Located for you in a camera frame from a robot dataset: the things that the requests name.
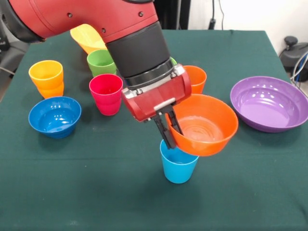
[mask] plastic cup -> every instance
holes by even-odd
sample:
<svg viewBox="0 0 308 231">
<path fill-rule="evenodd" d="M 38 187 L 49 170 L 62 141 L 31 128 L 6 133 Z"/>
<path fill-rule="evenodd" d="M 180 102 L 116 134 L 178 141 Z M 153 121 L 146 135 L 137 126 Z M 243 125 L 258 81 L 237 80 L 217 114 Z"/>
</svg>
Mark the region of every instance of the plastic cup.
<svg viewBox="0 0 308 231">
<path fill-rule="evenodd" d="M 55 60 L 44 60 L 29 69 L 32 82 L 44 99 L 63 96 L 63 67 Z"/>
<path fill-rule="evenodd" d="M 75 40 L 87 54 L 96 50 L 107 49 L 101 35 L 88 24 L 82 24 L 71 29 L 70 34 L 73 40 Z"/>
<path fill-rule="evenodd" d="M 183 135 L 168 127 L 177 146 L 184 152 L 197 156 L 219 153 L 238 129 L 236 113 L 223 101 L 211 96 L 192 94 L 174 106 Z"/>
<path fill-rule="evenodd" d="M 116 74 L 116 64 L 108 50 L 91 52 L 87 57 L 87 62 L 93 77 L 102 74 Z"/>
<path fill-rule="evenodd" d="M 197 66 L 183 66 L 192 85 L 192 94 L 202 94 L 206 82 L 206 72 Z"/>
<path fill-rule="evenodd" d="M 170 59 L 171 59 L 171 62 L 172 62 L 172 64 L 173 64 L 173 65 L 178 64 L 178 63 L 177 63 L 177 61 L 175 61 L 175 59 L 174 59 L 174 58 L 170 57 Z"/>
<path fill-rule="evenodd" d="M 160 143 L 160 153 L 165 177 L 170 182 L 182 184 L 191 178 L 198 156 L 189 155 L 179 148 L 168 149 L 164 140 Z"/>
<path fill-rule="evenodd" d="M 89 88 L 97 108 L 105 116 L 118 113 L 122 102 L 123 80 L 113 74 L 94 77 Z"/>
</svg>

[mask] purple bowl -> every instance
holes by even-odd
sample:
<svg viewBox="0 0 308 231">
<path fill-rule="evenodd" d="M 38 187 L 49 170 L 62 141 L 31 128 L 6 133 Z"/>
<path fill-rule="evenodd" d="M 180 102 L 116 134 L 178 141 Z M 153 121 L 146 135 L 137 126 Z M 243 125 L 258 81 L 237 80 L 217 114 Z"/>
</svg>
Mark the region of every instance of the purple bowl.
<svg viewBox="0 0 308 231">
<path fill-rule="evenodd" d="M 283 80 L 255 76 L 239 81 L 231 90 L 231 102 L 238 116 L 263 132 L 282 132 L 308 119 L 308 99 Z"/>
</svg>

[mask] light blue cup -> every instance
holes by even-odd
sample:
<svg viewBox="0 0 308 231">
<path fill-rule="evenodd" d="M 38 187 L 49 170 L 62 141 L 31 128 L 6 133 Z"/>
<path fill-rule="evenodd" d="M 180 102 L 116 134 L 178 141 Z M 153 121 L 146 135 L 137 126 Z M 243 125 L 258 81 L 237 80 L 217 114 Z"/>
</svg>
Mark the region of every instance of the light blue cup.
<svg viewBox="0 0 308 231">
<path fill-rule="evenodd" d="M 198 156 L 189 155 L 179 148 L 168 149 L 164 140 L 160 143 L 160 153 L 165 177 L 170 182 L 182 184 L 191 178 Z"/>
</svg>

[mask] plastic bowl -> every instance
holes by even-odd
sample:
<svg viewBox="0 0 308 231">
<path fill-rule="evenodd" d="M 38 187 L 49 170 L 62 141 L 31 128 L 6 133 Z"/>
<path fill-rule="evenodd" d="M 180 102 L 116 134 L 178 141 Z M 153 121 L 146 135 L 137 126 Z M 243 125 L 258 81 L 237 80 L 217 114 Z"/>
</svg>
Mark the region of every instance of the plastic bowl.
<svg viewBox="0 0 308 231">
<path fill-rule="evenodd" d="M 88 24 L 82 24 L 71 29 L 70 34 L 73 40 L 75 40 L 87 54 L 96 50 L 107 49 L 100 34 Z"/>
<path fill-rule="evenodd" d="M 214 97 L 192 94 L 174 106 L 184 135 L 167 124 L 177 146 L 184 152 L 197 156 L 219 153 L 235 135 L 238 128 L 236 113 L 223 101 Z"/>
<path fill-rule="evenodd" d="M 245 78 L 234 85 L 230 98 L 239 117 L 263 132 L 286 131 L 308 119 L 306 96 L 290 83 L 274 77 Z"/>
<path fill-rule="evenodd" d="M 36 131 L 55 139 L 69 136 L 81 116 L 80 104 L 69 97 L 53 97 L 36 104 L 29 123 Z"/>
<path fill-rule="evenodd" d="M 192 94 L 202 94 L 207 79 L 206 72 L 197 66 L 183 66 L 189 75 L 192 85 Z"/>
</svg>

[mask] yellow cup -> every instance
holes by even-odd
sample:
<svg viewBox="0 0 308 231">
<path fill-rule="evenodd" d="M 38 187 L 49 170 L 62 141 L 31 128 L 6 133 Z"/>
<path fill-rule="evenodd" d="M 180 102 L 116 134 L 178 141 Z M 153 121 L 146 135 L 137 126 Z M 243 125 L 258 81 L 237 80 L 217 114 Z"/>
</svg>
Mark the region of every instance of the yellow cup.
<svg viewBox="0 0 308 231">
<path fill-rule="evenodd" d="M 55 60 L 44 60 L 29 69 L 32 82 L 44 99 L 63 96 L 63 66 Z"/>
<path fill-rule="evenodd" d="M 96 50 L 107 49 L 101 35 L 88 24 L 82 24 L 71 29 L 70 34 L 73 40 L 75 40 L 87 54 Z"/>
</svg>

